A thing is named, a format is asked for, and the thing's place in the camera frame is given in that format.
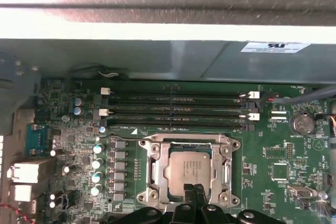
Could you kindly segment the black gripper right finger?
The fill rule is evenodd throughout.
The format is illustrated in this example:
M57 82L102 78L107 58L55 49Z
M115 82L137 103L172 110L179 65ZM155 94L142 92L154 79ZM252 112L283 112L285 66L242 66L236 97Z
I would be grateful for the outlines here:
M234 217L221 207L209 204L203 185L195 185L197 223L267 223L267 217L254 210L243 210Z

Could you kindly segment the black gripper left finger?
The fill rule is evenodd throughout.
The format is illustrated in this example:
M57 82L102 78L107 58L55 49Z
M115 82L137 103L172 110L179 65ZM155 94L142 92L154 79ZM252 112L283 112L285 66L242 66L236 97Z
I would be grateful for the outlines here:
M131 223L195 223L196 191L195 185L184 184L184 202L174 207L173 211L162 211L147 207L131 214Z

